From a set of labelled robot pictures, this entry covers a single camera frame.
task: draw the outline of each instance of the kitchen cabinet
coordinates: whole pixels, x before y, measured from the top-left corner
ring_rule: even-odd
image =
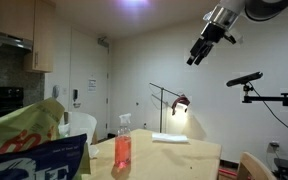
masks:
[[[33,40],[35,0],[0,0],[0,32]]]
[[[24,70],[52,72],[54,50],[55,3],[36,0],[33,52],[24,57]]]

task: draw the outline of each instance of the snack bag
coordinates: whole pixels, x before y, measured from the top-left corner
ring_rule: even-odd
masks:
[[[19,152],[59,138],[64,107],[54,98],[0,117],[0,154]]]
[[[86,134],[0,154],[0,180],[71,180],[78,170]]]

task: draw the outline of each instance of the cable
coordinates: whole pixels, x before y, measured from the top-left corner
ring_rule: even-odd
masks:
[[[253,84],[252,84],[251,82],[248,82],[248,83],[252,86],[254,92],[258,95],[258,97],[261,97],[261,95],[255,90]],[[285,127],[288,128],[288,125],[286,125],[282,120],[280,120],[280,119],[273,113],[272,109],[266,104],[266,102],[263,101],[263,103],[264,103],[265,106],[268,108],[268,110],[273,114],[273,116],[274,116],[280,123],[282,123]]]

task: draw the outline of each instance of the tile backsplash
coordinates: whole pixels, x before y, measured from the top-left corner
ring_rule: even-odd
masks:
[[[0,86],[24,88],[24,106],[44,99],[44,74],[23,70],[24,52],[18,48],[0,47]]]

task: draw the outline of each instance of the robotic arm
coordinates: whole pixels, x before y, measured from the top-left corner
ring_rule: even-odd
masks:
[[[214,10],[204,16],[207,22],[191,49],[187,64],[199,65],[223,37],[235,44],[238,41],[232,26],[238,17],[244,13],[252,21],[267,21],[288,7],[288,0],[221,0]]]

